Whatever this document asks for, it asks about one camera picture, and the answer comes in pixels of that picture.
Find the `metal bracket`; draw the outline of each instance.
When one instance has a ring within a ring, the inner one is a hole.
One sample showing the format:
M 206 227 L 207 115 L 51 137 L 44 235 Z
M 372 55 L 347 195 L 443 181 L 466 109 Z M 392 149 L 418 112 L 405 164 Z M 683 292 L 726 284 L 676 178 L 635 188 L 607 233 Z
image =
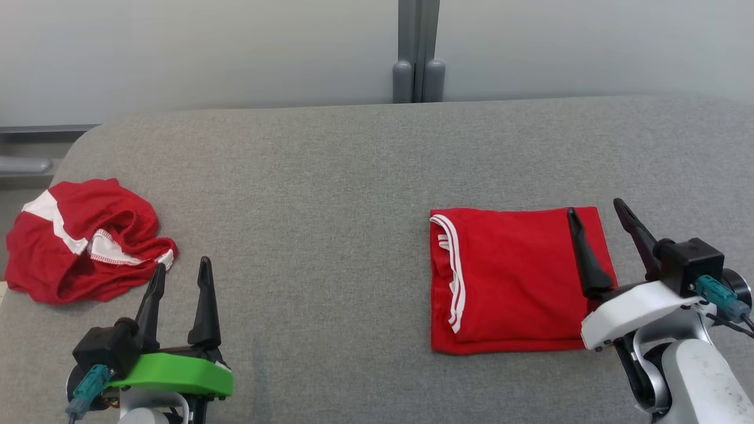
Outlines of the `metal bracket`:
M 393 103 L 442 101 L 445 64 L 434 59 L 439 14 L 440 0 L 398 1 Z

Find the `cable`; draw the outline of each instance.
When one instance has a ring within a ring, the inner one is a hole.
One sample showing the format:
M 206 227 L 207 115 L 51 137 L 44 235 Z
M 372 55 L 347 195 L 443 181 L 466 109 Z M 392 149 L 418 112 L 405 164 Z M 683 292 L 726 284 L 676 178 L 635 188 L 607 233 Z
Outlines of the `cable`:
M 726 320 L 724 320 L 724 319 L 722 319 L 719 316 L 714 315 L 714 314 L 707 313 L 706 317 L 709 318 L 709 319 L 711 319 L 711 320 L 713 320 L 714 322 L 717 322 L 719 324 L 725 325 L 726 327 L 730 328 L 731 330 L 738 331 L 739 333 L 744 333 L 747 336 L 749 336 L 752 339 L 754 339 L 754 332 L 749 331 L 746 328 L 738 327 L 736 324 L 733 324 L 732 322 L 728 322 L 728 321 L 726 321 Z
M 741 319 L 743 319 L 743 322 L 745 322 L 746 325 L 748 325 L 749 328 L 751 328 L 752 331 L 754 331 L 754 322 L 752 322 L 752 319 L 749 318 L 748 315 L 741 315 Z

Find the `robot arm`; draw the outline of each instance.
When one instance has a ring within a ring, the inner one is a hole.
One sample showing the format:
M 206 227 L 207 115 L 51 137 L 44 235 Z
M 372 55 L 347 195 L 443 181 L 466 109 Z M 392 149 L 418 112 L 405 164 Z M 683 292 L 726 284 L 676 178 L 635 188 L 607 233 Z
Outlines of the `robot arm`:
M 201 258 L 197 285 L 199 300 L 187 346 L 161 349 L 157 341 L 165 288 L 162 264 L 135 320 L 120 318 L 112 327 L 89 330 L 73 350 L 77 365 L 67 385 L 70 422 L 88 410 L 117 407 L 119 424 L 204 424 L 209 402 L 232 395 L 234 379 L 219 350 L 217 302 L 207 257 Z
M 614 289 L 570 209 L 582 291 L 590 305 L 581 327 L 584 345 L 596 351 L 615 347 L 636 403 L 652 422 L 754 422 L 754 405 L 707 333 L 712 325 L 748 319 L 748 284 L 724 269 L 723 254 L 700 239 L 658 242 L 622 200 L 614 205 L 650 281 Z M 644 349 L 665 339 L 675 342 Z

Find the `white trim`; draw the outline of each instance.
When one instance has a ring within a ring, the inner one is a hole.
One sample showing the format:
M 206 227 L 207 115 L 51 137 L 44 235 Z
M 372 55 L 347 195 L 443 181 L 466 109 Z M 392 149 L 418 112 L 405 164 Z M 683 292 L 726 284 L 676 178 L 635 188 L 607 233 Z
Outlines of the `white trim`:
M 98 229 L 94 232 L 87 251 L 92 260 L 112 265 L 134 266 L 144 262 L 139 258 L 123 253 L 123 249 L 115 242 L 112 235 L 103 229 Z
M 76 255 L 80 255 L 84 249 L 87 248 L 89 242 L 86 238 L 80 238 L 76 240 L 71 237 L 64 228 L 63 215 L 60 215 L 60 210 L 57 208 L 57 200 L 52 197 L 49 190 L 45 190 L 35 200 L 25 204 L 21 209 L 22 212 L 29 212 L 37 217 L 52 222 L 53 233 L 60 238 L 60 240 L 68 246 Z
M 450 304 L 450 319 L 448 322 L 451 324 L 453 333 L 457 333 L 461 329 L 461 318 L 463 317 L 464 307 L 466 306 L 466 286 L 464 284 L 464 275 L 461 268 L 458 233 L 455 231 L 453 223 L 444 215 L 433 215 L 429 220 L 430 222 L 441 226 L 445 234 L 448 236 L 450 269 L 453 271 L 453 281 L 450 283 L 450 290 L 453 293 L 453 298 Z
M 175 254 L 173 253 L 173 249 L 168 249 L 167 252 L 160 255 L 155 261 L 157 261 L 157 263 L 164 263 L 165 269 L 170 269 L 170 267 L 173 266 L 174 257 Z

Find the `red fabric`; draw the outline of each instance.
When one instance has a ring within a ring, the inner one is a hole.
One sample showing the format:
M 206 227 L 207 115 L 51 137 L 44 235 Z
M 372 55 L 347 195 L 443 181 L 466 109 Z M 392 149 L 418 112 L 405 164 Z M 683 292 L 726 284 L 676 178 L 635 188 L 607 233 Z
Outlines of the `red fabric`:
M 49 195 L 65 233 L 78 240 L 76 246 L 66 245 L 55 234 Z M 156 259 L 169 250 L 173 256 L 168 267 L 178 256 L 173 240 L 156 238 L 159 224 L 152 206 L 116 179 L 59 183 L 24 209 L 6 237 L 10 256 L 5 277 L 8 288 L 28 293 L 36 302 L 105 302 L 146 283 Z M 143 262 L 126 264 L 90 254 L 96 232 Z
M 598 261 L 616 281 L 597 209 L 576 209 Z M 438 239 L 446 231 L 431 223 L 433 350 L 469 355 L 584 348 L 581 321 L 587 300 L 581 294 L 565 208 L 433 210 L 432 216 L 437 215 L 446 217 L 457 233 L 465 303 L 455 333 L 449 323 L 453 258 Z

